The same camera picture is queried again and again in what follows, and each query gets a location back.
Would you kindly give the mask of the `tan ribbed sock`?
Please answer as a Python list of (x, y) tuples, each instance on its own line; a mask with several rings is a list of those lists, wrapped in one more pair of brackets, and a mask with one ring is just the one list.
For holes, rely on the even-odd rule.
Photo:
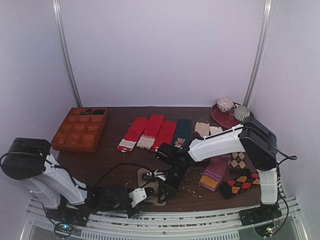
[(158, 190), (159, 190), (159, 183), (157, 180), (153, 181), (153, 182), (149, 182), (147, 180), (143, 180), (142, 179), (142, 175), (144, 173), (148, 173), (149, 171), (145, 168), (140, 168), (137, 171), (137, 182), (138, 182), (138, 186), (140, 188), (153, 188), (155, 191), (155, 195), (150, 196), (149, 198), (146, 199), (146, 202), (152, 203), (153, 206), (157, 206), (157, 207), (163, 207), (166, 205), (166, 202), (163, 203), (158, 203)]

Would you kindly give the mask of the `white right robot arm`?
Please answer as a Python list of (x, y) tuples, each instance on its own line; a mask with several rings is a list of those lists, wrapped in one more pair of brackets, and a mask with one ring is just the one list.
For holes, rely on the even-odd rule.
[(158, 186), (159, 204), (172, 198), (192, 163), (229, 155), (246, 153), (260, 179), (261, 198), (256, 210), (259, 220), (266, 221), (276, 212), (278, 203), (278, 160), (276, 135), (254, 117), (220, 133), (195, 137), (180, 147), (162, 143), (155, 156), (170, 165), (170, 169)]

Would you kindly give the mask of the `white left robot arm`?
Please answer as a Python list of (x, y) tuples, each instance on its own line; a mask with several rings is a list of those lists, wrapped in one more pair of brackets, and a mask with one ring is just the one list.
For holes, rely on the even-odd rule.
[(127, 189), (122, 185), (89, 186), (75, 179), (51, 154), (45, 139), (17, 137), (0, 158), (0, 168), (23, 182), (53, 219), (67, 222), (97, 212), (124, 211), (133, 217), (155, 194), (152, 187)]

